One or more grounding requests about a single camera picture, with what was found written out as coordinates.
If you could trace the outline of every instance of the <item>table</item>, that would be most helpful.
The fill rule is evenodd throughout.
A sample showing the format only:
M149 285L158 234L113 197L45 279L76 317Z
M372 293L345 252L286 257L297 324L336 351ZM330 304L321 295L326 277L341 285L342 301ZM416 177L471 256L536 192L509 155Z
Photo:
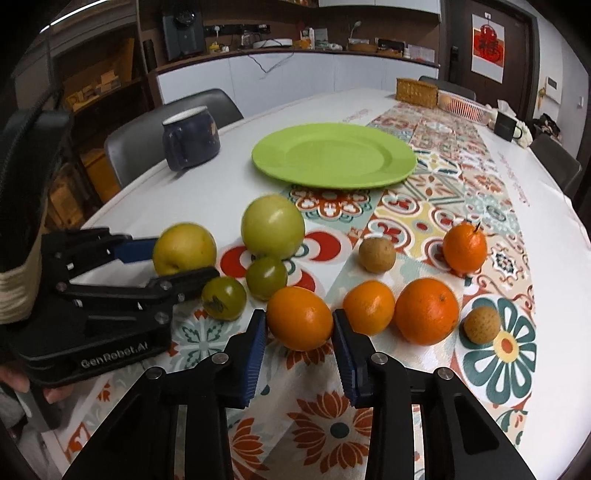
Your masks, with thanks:
M327 121L369 124L410 142L419 159L417 171L388 189L339 193L286 185L252 165L252 147L267 134ZM591 430L591 377L586 372L591 244L570 201L530 150L484 127L474 129L445 113L398 103L388 92L370 89L294 102L223 128L220 138L222 150L213 161L181 174L165 163L155 166L87 226L106 225L112 232L142 237L159 235L181 221L201 223L216 239L219 268L241 277L251 260L240 240L242 212L256 197L280 192L306 220L304 245L287 264L290 284L315 290L335 307L346 290L365 279L351 257L358 239L389 236L406 254L383 277L395 294L413 278L435 276L462 302L462 316L474 301L484 299L500 307L507 320L513 315L517 321L507 322L509 332L502 333L497 352L486 357L496 362L500 384L496 374L488 374L492 379L482 376L485 365L458 332L433 348L419 348L388 330L372 339L376 348L414 368L432 371L451 365L517 445L538 480L562 473ZM482 221L489 235L490 256L471 281L446 271L440 254L444 232L464 216ZM80 281L140 284L152 275L151 264L112 264ZM223 349L228 336L242 331L252 310L261 306L250 301L241 320L219 323L208 319L198 304L184 303L175 313L168 352L79 384L66 404L64 426L44 435L58 467L67 469L145 368L192 367ZM475 379L482 386L475 386ZM263 422L273 409L277 419ZM415 422L418 426L418 413ZM348 406L330 344L307 353L270 344L257 396L248 410L229 412L229 425L238 478L362 478L371 411ZM420 429L415 433L419 439ZM268 453L270 445L274 448ZM416 442L415 449L419 480L422 446ZM182 473L182 456L177 460Z

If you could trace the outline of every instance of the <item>patterned tablecloth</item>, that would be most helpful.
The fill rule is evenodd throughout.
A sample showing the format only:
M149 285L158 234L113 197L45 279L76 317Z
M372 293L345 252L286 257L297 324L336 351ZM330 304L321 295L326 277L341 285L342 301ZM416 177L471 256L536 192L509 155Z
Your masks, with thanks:
M518 446L536 363L534 296L519 223L495 163L472 124L440 110L398 103L369 126L409 143L418 158L415 172L386 189L286 187L282 194L301 211L307 231L298 253L285 262L289 284L315 291L329 306L339 307L347 291L375 278L356 263L353 253L360 239L385 236L399 254L380 280L396 296L410 281L434 277L453 290L462 318L476 306L497 309L502 331L488 345L474 345L459 329L432 347L410 345L392 329L372 341L376 350L407 367L433 371L450 366ZM450 272L441 251L446 231L464 218L481 222L488 243L485 264L465 279ZM220 271L244 283L251 254L240 239L219 247ZM208 318L198 302L177 306L170 350L113 374L64 447L68 460L144 369L156 364L170 372L195 366L244 331L253 309L260 307L264 304L250 297L242 317L228 323ZM420 480L421 417L418 406L414 410L415 478ZM176 475L183 478L179 418ZM255 398L244 411L228 411L235 477L361 479L371 423L372 410L355 410L343 395L330 342L311 352L293 352L269 337Z

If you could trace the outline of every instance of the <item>orange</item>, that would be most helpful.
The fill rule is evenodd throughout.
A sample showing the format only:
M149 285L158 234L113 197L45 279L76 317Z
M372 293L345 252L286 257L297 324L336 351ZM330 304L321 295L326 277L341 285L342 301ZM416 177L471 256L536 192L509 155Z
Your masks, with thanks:
M301 287L277 290L267 303L267 326L283 345L308 352L330 338L333 318L318 295Z
M343 300L351 328L364 335L377 335L383 331L394 314L394 293L387 285L368 280L357 285Z
M456 225L443 237L443 256L460 275L478 270L486 260L487 250L486 237L471 223Z
M435 345L452 333L459 316L456 296L445 283L419 278L398 297L394 323L409 342Z

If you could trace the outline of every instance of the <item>green tomato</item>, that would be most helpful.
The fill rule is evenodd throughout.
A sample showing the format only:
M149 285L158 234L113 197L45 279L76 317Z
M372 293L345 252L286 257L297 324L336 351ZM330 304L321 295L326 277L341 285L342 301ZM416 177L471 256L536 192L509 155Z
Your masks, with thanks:
M217 277L203 287L203 308L217 320L236 320L246 306L246 290L233 277Z
M265 195L252 202L242 215L242 241L257 257L292 257L304 240L304 218L281 195Z
M246 285L253 297L267 301L287 285L287 269L276 257L259 258L246 271Z

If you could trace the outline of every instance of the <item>finger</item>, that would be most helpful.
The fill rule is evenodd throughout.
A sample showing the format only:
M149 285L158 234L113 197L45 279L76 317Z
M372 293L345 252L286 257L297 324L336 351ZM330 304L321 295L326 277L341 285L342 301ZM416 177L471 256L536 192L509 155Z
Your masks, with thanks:
M73 391L74 385L66 385L65 387L59 388L44 388L43 394L47 403L55 403L69 397Z
M27 393L30 387L27 376L8 365L0 365L0 382L4 382L13 390L22 393Z

